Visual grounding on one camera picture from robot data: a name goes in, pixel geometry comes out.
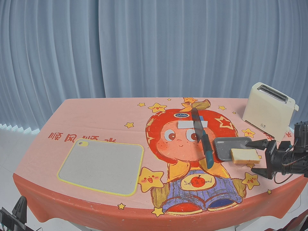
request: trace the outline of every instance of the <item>white toaster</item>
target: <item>white toaster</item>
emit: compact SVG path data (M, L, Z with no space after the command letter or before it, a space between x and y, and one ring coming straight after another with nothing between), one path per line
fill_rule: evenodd
M250 91L242 119L281 141L290 129L294 110L298 111L298 105L293 98L258 82Z

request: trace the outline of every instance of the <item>gray tray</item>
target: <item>gray tray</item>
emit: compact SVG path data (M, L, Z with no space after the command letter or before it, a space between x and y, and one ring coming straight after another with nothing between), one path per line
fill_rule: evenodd
M217 156L222 161L230 161L232 160L232 148L251 149L250 147L245 146L251 141L252 140L249 137L216 138L214 139L214 144L216 147Z

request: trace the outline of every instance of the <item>cartoon eye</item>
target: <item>cartoon eye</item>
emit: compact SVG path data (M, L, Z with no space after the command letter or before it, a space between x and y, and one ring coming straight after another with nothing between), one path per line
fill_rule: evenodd
M195 130L194 129L188 129L186 131L186 138L191 141L191 142L194 142L197 140L196 138L196 134L195 134Z
M172 141L175 139L175 132L171 129L168 129L166 132L165 132L165 139L167 141Z

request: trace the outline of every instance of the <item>knife handle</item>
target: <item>knife handle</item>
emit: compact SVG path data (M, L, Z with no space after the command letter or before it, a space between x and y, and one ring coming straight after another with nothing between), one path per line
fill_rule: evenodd
M209 136L205 133L205 131L203 131L203 135L201 137L201 143L206 159L206 166L208 169L210 169L214 165L213 149L210 143Z

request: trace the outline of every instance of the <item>curtain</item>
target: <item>curtain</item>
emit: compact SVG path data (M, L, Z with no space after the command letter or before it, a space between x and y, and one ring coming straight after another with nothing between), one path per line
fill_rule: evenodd
M308 120L308 0L98 0L106 97L248 98L263 82Z
M0 0L0 123L41 128L67 98L248 98L308 118L308 0Z
M98 0L0 0L0 123L42 128L90 97L105 97Z

